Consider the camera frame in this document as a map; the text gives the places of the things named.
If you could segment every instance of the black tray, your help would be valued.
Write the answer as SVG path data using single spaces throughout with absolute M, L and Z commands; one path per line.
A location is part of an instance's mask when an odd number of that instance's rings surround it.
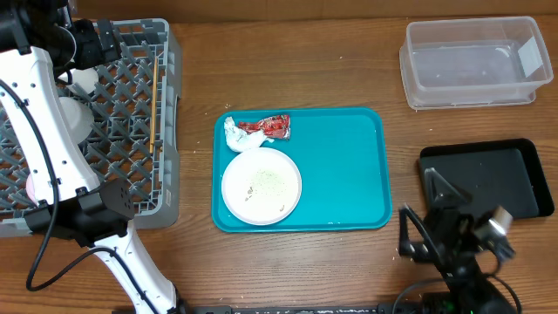
M 419 168 L 427 200 L 425 170 L 434 168 L 453 191 L 464 195 L 459 209 L 475 217 L 498 205 L 515 219 L 555 211 L 539 155 L 527 139 L 427 147 L 420 153 Z

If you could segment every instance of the clear plastic container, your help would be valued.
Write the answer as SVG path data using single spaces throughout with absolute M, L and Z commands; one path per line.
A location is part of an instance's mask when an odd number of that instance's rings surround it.
M 410 23 L 399 61 L 416 110 L 528 104 L 554 77 L 531 17 Z

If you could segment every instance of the wooden stick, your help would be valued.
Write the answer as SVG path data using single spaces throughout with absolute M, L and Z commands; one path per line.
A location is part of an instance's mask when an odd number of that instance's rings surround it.
M 159 79 L 159 57 L 155 55 L 153 68 L 153 96 L 151 97 L 151 134 L 149 134 L 149 153 L 153 154 L 155 147 L 155 125 L 157 124 L 157 80 Z

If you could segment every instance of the sticker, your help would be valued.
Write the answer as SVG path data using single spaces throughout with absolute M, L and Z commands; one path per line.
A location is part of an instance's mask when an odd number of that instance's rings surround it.
M 518 51 L 520 55 L 521 65 L 523 66 L 523 73 L 528 78 L 542 65 L 541 53 L 539 46 L 537 46 L 534 37 L 531 37 Z
M 173 195 L 171 194 L 171 190 L 168 189 L 165 203 L 167 204 L 167 206 L 171 206 L 172 202 L 173 202 Z

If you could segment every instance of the lattice basket wall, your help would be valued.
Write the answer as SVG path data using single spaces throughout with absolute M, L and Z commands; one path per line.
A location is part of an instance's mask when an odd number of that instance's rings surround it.
M 58 95 L 87 104 L 95 122 L 79 144 L 100 181 L 128 182 L 139 228 L 163 228 L 178 217 L 179 165 L 176 109 L 181 96 L 182 51 L 167 21 L 113 22 L 122 59 L 96 67 L 99 82 L 87 94 L 58 88 Z M 149 142 L 153 67 L 158 59 L 154 153 Z M 25 182 L 29 169 L 23 151 L 0 107 L 0 237 L 26 236 L 25 212 L 33 208 Z

